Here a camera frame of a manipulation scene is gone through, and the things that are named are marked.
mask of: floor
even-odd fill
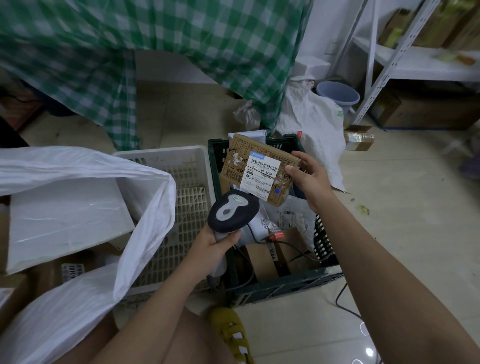
[[[232,112],[243,101],[217,85],[141,85],[138,99],[144,149],[206,145],[208,139],[242,130]],[[458,174],[458,166],[471,155],[465,134],[373,132],[375,143],[368,152],[343,154],[340,167],[349,194],[339,193],[339,198],[480,344],[480,183]],[[104,130],[79,116],[43,115],[22,135],[32,146],[114,152]],[[358,204],[370,215],[359,213]],[[362,322],[334,306],[344,283],[237,309],[256,363],[375,363],[375,348]],[[188,306],[200,312],[217,301],[200,295]],[[348,290],[341,303],[356,310]]]

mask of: green plastic crate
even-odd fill
[[[282,138],[278,139],[267,139],[266,143],[288,153],[291,153],[294,150],[300,150],[302,152],[305,151],[301,146],[300,139],[295,134],[286,134]],[[219,199],[222,195],[218,173],[222,171],[223,164],[225,163],[228,146],[229,140],[210,139],[208,141],[208,156],[210,158],[210,167],[212,169],[213,184],[217,199]],[[317,217],[315,223],[314,240],[321,239],[322,234],[323,238],[328,240],[322,230],[321,220]],[[230,249],[227,252],[227,264],[228,269],[223,276],[224,283],[227,289],[232,289],[241,284],[237,274],[233,249]],[[231,307],[240,307],[300,291],[306,291],[314,287],[320,287],[343,276],[342,273],[329,275],[326,274],[325,270],[327,267],[336,265],[338,265],[338,261],[335,255],[332,255],[329,259],[322,263],[322,267],[319,269],[292,274],[290,276],[280,277],[277,279],[271,279],[265,282],[252,282],[245,287],[228,291],[227,299]]]

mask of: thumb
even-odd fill
[[[224,253],[226,253],[228,249],[233,247],[238,242],[240,237],[241,237],[241,231],[238,230],[236,232],[229,234],[226,238],[223,238],[222,240],[220,240],[217,246],[222,251],[224,251]]]
[[[290,177],[292,177],[295,184],[299,188],[302,188],[303,181],[305,180],[305,177],[307,177],[307,174],[293,166],[286,166],[285,171],[290,175]]]

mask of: yellow sandal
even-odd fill
[[[227,307],[214,308],[208,315],[208,322],[239,363],[254,364],[245,328],[234,310]]]

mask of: white plastic basket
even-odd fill
[[[114,155],[168,172],[177,183],[175,225],[122,301],[123,305],[136,308],[151,297],[184,259],[206,223],[215,192],[205,146],[135,150]],[[196,291],[207,288],[203,283]]]

